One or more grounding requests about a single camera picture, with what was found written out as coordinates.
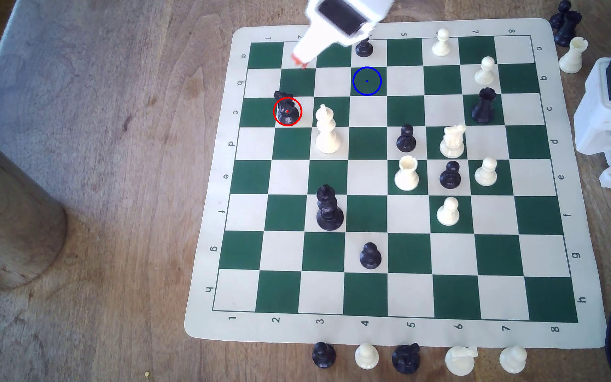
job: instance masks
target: black pawn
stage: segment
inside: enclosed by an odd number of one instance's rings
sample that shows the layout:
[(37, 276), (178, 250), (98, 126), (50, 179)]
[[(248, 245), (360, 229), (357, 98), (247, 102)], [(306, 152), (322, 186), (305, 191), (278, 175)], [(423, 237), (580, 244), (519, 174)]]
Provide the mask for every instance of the black pawn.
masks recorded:
[(412, 374), (419, 369), (421, 363), (419, 349), (418, 343), (398, 346), (395, 352), (392, 352), (392, 365), (395, 366), (395, 370), (403, 374)]
[(374, 47), (369, 43), (369, 37), (360, 41), (355, 46), (355, 53), (360, 57), (369, 57), (374, 53)]
[(565, 23), (553, 35), (556, 45), (564, 46), (565, 48), (570, 46), (570, 41), (576, 37), (576, 26), (579, 22), (581, 22), (581, 13), (577, 11), (567, 12), (565, 14)]
[(325, 184), (317, 189), (317, 212), (315, 220), (321, 229), (333, 231), (344, 223), (344, 212), (338, 207), (336, 192)]
[(400, 136), (395, 143), (398, 150), (401, 152), (411, 152), (416, 147), (416, 138), (414, 138), (414, 127), (411, 125), (402, 126)]
[(445, 170), (440, 174), (440, 184), (442, 187), (452, 190), (461, 184), (459, 175), (459, 162), (448, 161)]
[(326, 369), (334, 364), (336, 351), (328, 343), (318, 342), (312, 350), (312, 361), (318, 368)]
[(492, 88), (484, 88), (480, 91), (480, 101), (471, 111), (471, 117), (475, 122), (490, 123), (494, 118), (494, 107), (492, 102), (496, 98), (496, 92)]
[(376, 244), (367, 243), (360, 252), (360, 263), (367, 269), (376, 269), (381, 265), (381, 252)]

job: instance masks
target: white square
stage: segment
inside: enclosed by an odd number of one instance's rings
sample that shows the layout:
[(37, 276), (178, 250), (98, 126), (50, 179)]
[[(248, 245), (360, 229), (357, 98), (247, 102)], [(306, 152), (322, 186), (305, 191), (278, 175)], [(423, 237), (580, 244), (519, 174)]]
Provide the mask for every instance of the white square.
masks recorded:
[(389, 96), (424, 95), (423, 66), (388, 66), (386, 81)]
[(472, 195), (473, 232), (490, 235), (517, 235), (515, 197)]
[(475, 235), (430, 234), (430, 262), (433, 274), (476, 275)]
[(550, 159), (511, 159), (513, 194), (555, 196), (555, 179)]
[(464, 123), (464, 97), (461, 94), (424, 97), (426, 126), (454, 126)]
[(240, 127), (235, 160), (270, 161), (274, 142), (274, 127)]
[(500, 96), (505, 125), (543, 125), (545, 123), (539, 93), (501, 94)]
[(428, 195), (388, 195), (386, 203), (388, 233), (430, 233)]
[(569, 277), (561, 235), (520, 235), (522, 272), (529, 277)]
[[(360, 264), (360, 253), (366, 243), (376, 244), (381, 252), (381, 265), (367, 269)], [(388, 273), (388, 234), (386, 232), (346, 232), (344, 250), (346, 273)]]
[(494, 36), (494, 46), (499, 64), (534, 63), (530, 36)]
[(214, 310), (248, 312), (256, 310), (259, 272), (249, 269), (219, 269)]
[(267, 194), (230, 194), (225, 229), (262, 231), (266, 228)]
[(355, 96), (350, 98), (350, 127), (388, 125), (386, 96)]
[(244, 98), (272, 98), (281, 77), (282, 69), (247, 69)]
[(508, 159), (505, 126), (468, 126), (465, 135), (469, 159)]
[(348, 195), (387, 194), (387, 161), (348, 161)]
[[(452, 190), (448, 190), (440, 184), (440, 174), (445, 170), (449, 161), (456, 161), (459, 164), (459, 175), (461, 175), (461, 184)], [(429, 159), (426, 163), (428, 168), (428, 179), (426, 180), (429, 183), (429, 195), (453, 196), (471, 194), (469, 161), (465, 159)]]
[(478, 276), (482, 319), (530, 319), (525, 277)]
[(308, 160), (274, 160), (270, 164), (267, 193), (271, 195), (308, 194)]
[(432, 274), (389, 273), (388, 315), (435, 317)]
[(261, 271), (301, 271), (303, 231), (265, 231)]
[(344, 276), (343, 272), (301, 272), (299, 313), (343, 314)]
[(315, 97), (350, 97), (350, 67), (315, 69)]

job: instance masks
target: wood grain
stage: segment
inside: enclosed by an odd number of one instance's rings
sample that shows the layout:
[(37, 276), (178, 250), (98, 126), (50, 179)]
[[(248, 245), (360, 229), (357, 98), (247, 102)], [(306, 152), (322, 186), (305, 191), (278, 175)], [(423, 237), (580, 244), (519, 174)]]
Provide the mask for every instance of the wood grain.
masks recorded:
[[(575, 0), (584, 69), (563, 74), (568, 112), (611, 53), (611, 1)], [(467, 377), (446, 349), (421, 350), (400, 375), (392, 348), (362, 370), (336, 346), (188, 337), (183, 316), (234, 30), (305, 24), (306, 0), (18, 0), (0, 46), (0, 149), (69, 214), (42, 277), (0, 292), (0, 381), (607, 381), (604, 351), (532, 349), (507, 375), (482, 349)], [(555, 0), (397, 1), (389, 21), (547, 18)], [(577, 154), (604, 303), (611, 304), (611, 190), (601, 156)]]

